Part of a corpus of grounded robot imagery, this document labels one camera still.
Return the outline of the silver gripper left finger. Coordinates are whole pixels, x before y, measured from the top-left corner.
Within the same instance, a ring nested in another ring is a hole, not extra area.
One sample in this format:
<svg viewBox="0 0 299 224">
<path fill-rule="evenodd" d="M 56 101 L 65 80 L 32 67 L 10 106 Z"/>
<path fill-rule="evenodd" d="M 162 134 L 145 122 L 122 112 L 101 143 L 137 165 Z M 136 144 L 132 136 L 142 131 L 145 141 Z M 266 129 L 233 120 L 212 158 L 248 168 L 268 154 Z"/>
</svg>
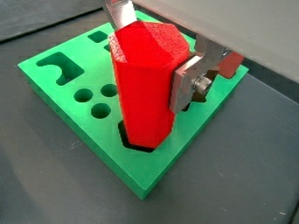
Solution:
<svg viewBox="0 0 299 224">
<path fill-rule="evenodd" d="M 136 21 L 134 6 L 130 0 L 102 0 L 108 21 L 117 31 Z"/>
</svg>

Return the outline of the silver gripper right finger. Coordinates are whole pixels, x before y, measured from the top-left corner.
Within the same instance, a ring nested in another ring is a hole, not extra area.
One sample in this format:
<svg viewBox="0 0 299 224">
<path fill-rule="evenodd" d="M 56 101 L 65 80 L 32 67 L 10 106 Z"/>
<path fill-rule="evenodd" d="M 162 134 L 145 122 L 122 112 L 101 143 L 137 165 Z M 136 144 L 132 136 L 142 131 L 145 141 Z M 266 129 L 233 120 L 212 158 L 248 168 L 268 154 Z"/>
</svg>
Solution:
<svg viewBox="0 0 299 224">
<path fill-rule="evenodd" d="M 174 114 L 192 101 L 194 92 L 202 96 L 206 95 L 212 85 L 206 72 L 230 54 L 230 50 L 225 46 L 200 34 L 196 35 L 193 49 L 188 59 L 173 70 L 169 109 Z"/>
</svg>

